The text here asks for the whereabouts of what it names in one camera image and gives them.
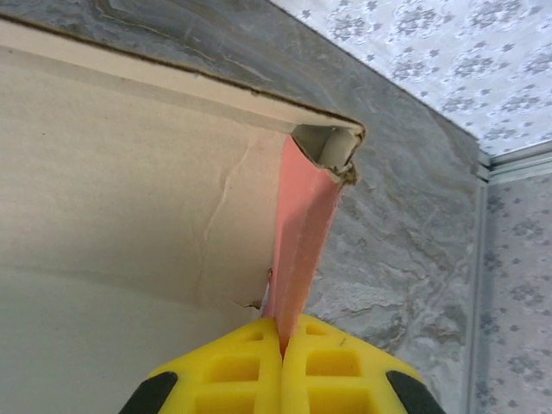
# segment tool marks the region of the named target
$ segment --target brown cardboard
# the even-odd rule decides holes
[[[345,116],[7,16],[0,21],[0,106],[0,280],[22,295],[17,310],[0,317],[0,336],[24,308],[25,328],[4,345],[18,369],[37,369],[39,379],[38,348],[16,352],[21,341],[32,341],[33,312],[59,312],[75,329],[68,335],[89,341],[86,321],[109,297],[114,318],[128,318],[134,308],[138,321],[159,318],[156,335],[181,331],[182,354],[258,316],[254,307],[273,266],[286,140],[294,137],[337,193],[355,180],[350,159],[364,134]],[[326,220],[315,233],[320,245]],[[53,285],[65,292],[54,302],[43,296]],[[73,312],[94,301],[79,328]],[[174,315],[164,326],[168,310],[160,309],[170,304],[181,313],[179,326]],[[120,335],[111,342],[99,334],[111,356],[137,335],[129,320],[110,331],[116,326]],[[52,348],[72,346],[51,341]],[[142,351],[142,368],[177,356]],[[107,369],[113,362],[97,363]],[[138,381],[135,374],[114,381]],[[29,409],[19,412],[38,412]]]

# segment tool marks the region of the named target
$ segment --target torn cardboard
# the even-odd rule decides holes
[[[125,310],[113,309],[114,318],[129,317],[129,307],[137,320],[153,312],[158,335],[182,331],[183,354],[258,316],[252,307],[274,268],[269,309],[289,336],[339,192],[356,179],[359,123],[7,16],[0,98],[0,278],[21,295],[27,319],[58,312],[71,321],[70,337],[93,341],[93,302],[109,296],[113,307],[120,294]],[[64,292],[55,301],[43,297],[52,285]],[[163,326],[169,304],[182,313],[179,326]],[[76,308],[82,326],[71,319]],[[3,330],[21,312],[7,309]],[[126,340],[136,336],[131,325],[120,321]],[[42,355],[17,352],[33,336],[25,326],[7,347],[18,369],[32,372]],[[62,355],[60,365],[75,363]],[[157,356],[141,363],[177,355]]]

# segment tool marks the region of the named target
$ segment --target marble tile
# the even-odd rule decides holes
[[[270,3],[2,0],[0,9],[364,122],[361,181],[343,197],[307,311],[410,362],[459,412],[473,137]]]

